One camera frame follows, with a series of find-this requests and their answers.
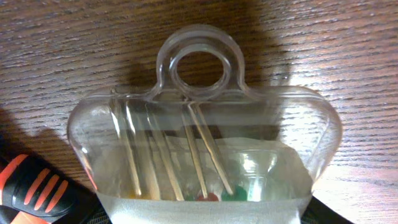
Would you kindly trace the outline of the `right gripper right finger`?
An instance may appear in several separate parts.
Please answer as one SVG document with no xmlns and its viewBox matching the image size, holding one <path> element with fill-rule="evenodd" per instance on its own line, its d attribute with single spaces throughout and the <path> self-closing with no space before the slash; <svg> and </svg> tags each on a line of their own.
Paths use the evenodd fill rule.
<svg viewBox="0 0 398 224">
<path fill-rule="evenodd" d="M 307 209 L 301 217 L 301 224 L 353 224 L 316 197 L 312 197 Z"/>
</svg>

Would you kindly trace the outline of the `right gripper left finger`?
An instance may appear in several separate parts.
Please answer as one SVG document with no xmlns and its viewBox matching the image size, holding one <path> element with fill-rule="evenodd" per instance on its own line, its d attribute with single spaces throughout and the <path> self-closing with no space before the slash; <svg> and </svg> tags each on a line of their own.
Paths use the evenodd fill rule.
<svg viewBox="0 0 398 224">
<path fill-rule="evenodd" d="M 112 224 L 111 220 L 101 204 L 91 208 L 83 221 L 83 224 Z"/>
</svg>

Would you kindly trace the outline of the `orange black long-nose pliers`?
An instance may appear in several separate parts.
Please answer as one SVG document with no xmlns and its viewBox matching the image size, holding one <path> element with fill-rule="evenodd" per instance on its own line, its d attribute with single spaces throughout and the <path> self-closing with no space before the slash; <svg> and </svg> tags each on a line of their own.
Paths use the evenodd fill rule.
<svg viewBox="0 0 398 224">
<path fill-rule="evenodd" d="M 1 206 L 11 223 L 84 223 L 100 205 L 88 189 L 34 156 L 1 159 Z"/>
</svg>

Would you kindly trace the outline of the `clear case of screwdriver bits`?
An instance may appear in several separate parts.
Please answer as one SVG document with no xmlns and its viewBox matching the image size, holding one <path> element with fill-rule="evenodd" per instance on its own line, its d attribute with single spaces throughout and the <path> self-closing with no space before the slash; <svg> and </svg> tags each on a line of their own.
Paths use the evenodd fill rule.
<svg viewBox="0 0 398 224">
<path fill-rule="evenodd" d="M 253 88 L 222 30 L 163 44 L 152 88 L 82 99 L 68 140 L 113 223 L 299 223 L 341 142 L 337 112 L 299 86 Z"/>
</svg>

